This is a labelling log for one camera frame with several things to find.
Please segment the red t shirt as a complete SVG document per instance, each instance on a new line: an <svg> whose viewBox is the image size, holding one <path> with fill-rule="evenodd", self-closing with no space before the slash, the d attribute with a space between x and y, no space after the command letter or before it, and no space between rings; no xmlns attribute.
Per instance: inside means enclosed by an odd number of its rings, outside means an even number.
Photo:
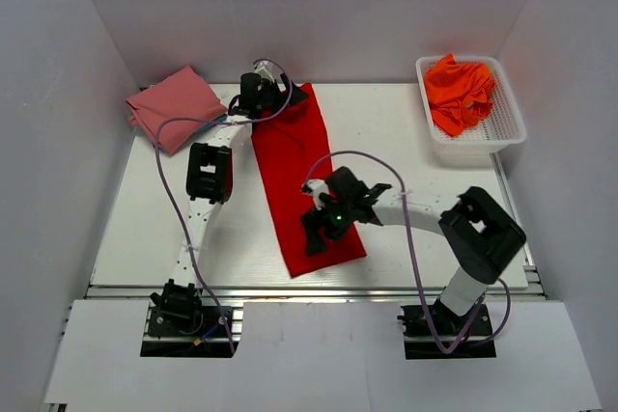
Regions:
<svg viewBox="0 0 618 412"><path fill-rule="evenodd" d="M252 133L280 251L293 278L366 256L355 227L326 252L306 254L301 215L312 208L313 201L301 193L301 186L314 163L330 153L330 146L313 85L305 83L300 90L308 95L305 101L268 122L255 124Z"/></svg>

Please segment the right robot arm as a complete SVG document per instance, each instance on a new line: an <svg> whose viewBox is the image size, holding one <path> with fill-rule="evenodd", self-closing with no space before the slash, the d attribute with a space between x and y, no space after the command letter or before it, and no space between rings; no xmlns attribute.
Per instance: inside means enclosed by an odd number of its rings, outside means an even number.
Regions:
<svg viewBox="0 0 618 412"><path fill-rule="evenodd" d="M437 325L450 334L469 324L473 305L526 242L517 222L479 186L455 198L403 193L387 183L368 187L342 167L327 179L306 181L301 192L313 200L313 207L301 215L309 256L327 251L356 223L443 236L459 264L435 310Z"/></svg>

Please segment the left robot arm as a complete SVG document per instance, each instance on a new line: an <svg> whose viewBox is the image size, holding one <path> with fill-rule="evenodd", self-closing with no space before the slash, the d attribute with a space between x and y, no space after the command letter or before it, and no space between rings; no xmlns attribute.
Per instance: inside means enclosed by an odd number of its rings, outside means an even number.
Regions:
<svg viewBox="0 0 618 412"><path fill-rule="evenodd" d="M241 78L239 94L223 118L209 123L215 133L205 143L189 150L185 192L188 210L181 212L165 178L160 155L156 168L183 231L183 245L170 279L184 288L208 289L199 268L202 245L209 241L216 219L233 189L233 154L252 135L253 126L278 117L294 104L306 100L288 73L268 58L253 62L253 70Z"/></svg>

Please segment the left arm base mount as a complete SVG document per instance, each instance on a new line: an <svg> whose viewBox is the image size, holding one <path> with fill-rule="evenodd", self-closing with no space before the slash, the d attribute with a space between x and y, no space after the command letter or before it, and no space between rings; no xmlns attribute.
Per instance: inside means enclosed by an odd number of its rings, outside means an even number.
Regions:
<svg viewBox="0 0 618 412"><path fill-rule="evenodd" d="M239 346L234 315L231 306L208 304L195 285L169 280L150 296L140 356L229 359Z"/></svg>

